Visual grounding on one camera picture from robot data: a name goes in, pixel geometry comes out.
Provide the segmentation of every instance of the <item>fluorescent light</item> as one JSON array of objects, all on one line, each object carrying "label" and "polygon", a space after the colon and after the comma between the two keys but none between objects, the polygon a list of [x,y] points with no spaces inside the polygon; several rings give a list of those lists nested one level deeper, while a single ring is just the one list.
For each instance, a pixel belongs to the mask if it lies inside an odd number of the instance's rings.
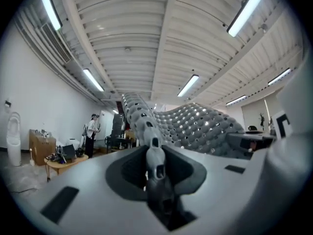
[{"label": "fluorescent light", "polygon": [[92,74],[88,69],[84,69],[83,72],[87,75],[87,77],[90,79],[90,81],[97,87],[97,89],[101,92],[104,92],[104,89],[99,85],[99,83],[94,79]]},{"label": "fluorescent light", "polygon": [[42,1],[43,1],[45,10],[50,18],[50,21],[53,25],[53,28],[55,30],[60,29],[62,27],[62,23],[59,19],[59,16],[57,15],[57,12],[54,8],[52,0],[42,0]]},{"label": "fluorescent light", "polygon": [[273,80],[269,81],[268,85],[272,85],[273,83],[277,82],[279,79],[283,78],[283,76],[287,75],[290,71],[291,71],[290,68],[288,68],[283,73],[275,77]]},{"label": "fluorescent light", "polygon": [[260,1],[261,0],[246,0],[245,5],[240,9],[235,19],[231,22],[227,29],[227,32],[232,37],[235,37],[238,34]]},{"label": "fluorescent light", "polygon": [[199,78],[198,75],[192,75],[191,78],[186,83],[186,85],[182,88],[182,90],[178,94],[178,97],[182,97],[187,92],[187,90],[189,90],[190,87],[197,81],[198,78]]},{"label": "fluorescent light", "polygon": [[235,100],[233,100],[233,101],[230,101],[230,102],[227,103],[226,105],[230,105],[230,104],[236,103],[236,102],[238,102],[238,101],[240,101],[240,100],[242,100],[242,99],[245,99],[245,98],[246,98],[246,95],[243,95],[243,96],[239,97],[238,99],[235,99]]}]

